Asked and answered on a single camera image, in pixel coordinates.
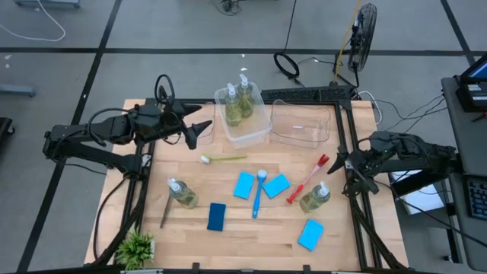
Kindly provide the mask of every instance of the wooden tabletop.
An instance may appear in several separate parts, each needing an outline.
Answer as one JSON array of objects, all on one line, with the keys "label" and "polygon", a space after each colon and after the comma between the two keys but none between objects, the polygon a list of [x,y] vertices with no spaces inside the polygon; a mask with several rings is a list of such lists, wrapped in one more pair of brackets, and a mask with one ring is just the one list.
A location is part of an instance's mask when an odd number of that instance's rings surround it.
[{"label": "wooden tabletop", "polygon": [[[125,108],[143,103],[143,100],[126,100]],[[369,136],[376,130],[371,104],[367,101],[353,101],[352,106],[358,138]],[[341,194],[345,174],[338,170],[326,175],[326,171],[335,161],[336,149],[339,146],[333,107],[329,107],[329,110],[332,114],[329,121],[329,138],[326,142],[318,143],[317,148],[271,142],[268,137],[262,144],[235,150],[227,140],[218,111],[212,135],[206,135],[209,131],[206,132],[205,137],[199,140],[196,150],[190,151],[183,141],[172,146],[157,142],[142,224],[143,232],[154,235],[156,251],[154,262],[146,267],[190,269],[193,263],[200,263],[202,269],[299,270],[304,264],[309,264],[312,270],[360,270],[349,200]],[[289,107],[289,113],[310,117],[314,112],[302,107]],[[185,118],[185,121],[186,124],[201,122],[212,115],[213,107],[207,106]],[[350,150],[352,144],[345,112],[342,112],[342,116]],[[367,142],[361,143],[363,149],[367,149],[368,146]],[[134,153],[135,146],[115,145],[113,151],[118,154],[130,154]],[[246,153],[247,158],[203,164],[199,160],[202,153]],[[311,178],[302,194],[289,205],[285,198],[289,197],[294,188],[310,173],[323,153],[330,156],[329,163]],[[274,199],[269,199],[265,192],[262,192],[259,217],[252,219],[256,182],[248,200],[234,197],[233,191],[241,171],[256,174],[259,169],[267,170],[268,180],[284,173],[292,186]],[[169,195],[166,179],[172,177],[186,182],[199,196],[199,203],[194,209],[185,209],[173,201],[161,229],[159,225]],[[122,175],[118,171],[109,170],[100,201],[121,179]],[[331,199],[316,211],[304,214],[298,201],[321,180],[327,182]],[[376,180],[388,183],[386,174],[378,175]],[[126,183],[121,187],[103,209],[100,217],[98,253],[103,251],[119,230],[127,186]],[[380,192],[371,195],[376,231],[396,258],[408,265],[393,197],[385,186],[379,187]],[[227,205],[222,232],[206,229],[208,209],[212,202]],[[309,218],[317,220],[325,227],[323,236],[313,252],[298,244],[298,238]],[[368,237],[363,230],[362,234],[368,264],[373,266]],[[92,241],[91,239],[86,254],[86,263],[94,260]]]}]

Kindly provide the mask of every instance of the black fan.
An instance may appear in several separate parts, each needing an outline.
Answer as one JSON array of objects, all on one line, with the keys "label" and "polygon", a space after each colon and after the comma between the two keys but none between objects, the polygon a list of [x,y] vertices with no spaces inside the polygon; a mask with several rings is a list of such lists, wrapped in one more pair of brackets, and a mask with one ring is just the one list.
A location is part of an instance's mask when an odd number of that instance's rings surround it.
[{"label": "black fan", "polygon": [[[374,37],[375,21],[377,20],[377,7],[372,4],[363,5],[352,26],[352,37],[350,38],[350,49],[343,50],[342,54],[349,54],[349,70],[355,73],[356,85],[353,85],[340,74],[338,77],[347,84],[358,88],[358,72],[360,72],[367,61],[368,53],[371,50],[372,38]],[[335,55],[333,72],[336,71],[338,53]]]}]

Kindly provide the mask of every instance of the potted plant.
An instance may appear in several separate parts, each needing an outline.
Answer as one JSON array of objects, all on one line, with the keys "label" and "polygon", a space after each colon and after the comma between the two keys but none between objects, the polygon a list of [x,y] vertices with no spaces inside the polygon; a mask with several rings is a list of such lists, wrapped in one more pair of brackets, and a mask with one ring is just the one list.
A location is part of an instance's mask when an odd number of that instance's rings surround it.
[{"label": "potted plant", "polygon": [[154,237],[149,234],[132,232],[117,249],[116,261],[125,265],[126,270],[143,269],[144,263],[154,259]]}]

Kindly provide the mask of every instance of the black desk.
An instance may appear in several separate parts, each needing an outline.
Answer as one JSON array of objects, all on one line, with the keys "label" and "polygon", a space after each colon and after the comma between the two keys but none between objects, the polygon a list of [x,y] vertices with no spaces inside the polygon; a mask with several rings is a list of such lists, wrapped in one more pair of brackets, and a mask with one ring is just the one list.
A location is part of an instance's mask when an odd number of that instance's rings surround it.
[{"label": "black desk", "polygon": [[[472,123],[478,113],[465,113],[458,101],[457,82],[454,78],[441,79],[451,124],[457,141],[458,152],[466,174],[487,177],[487,120]],[[455,211],[460,230],[487,242],[487,221],[470,218],[463,191],[462,174],[448,177],[454,197]],[[470,268],[487,272],[487,249],[462,237],[466,261]]]}]

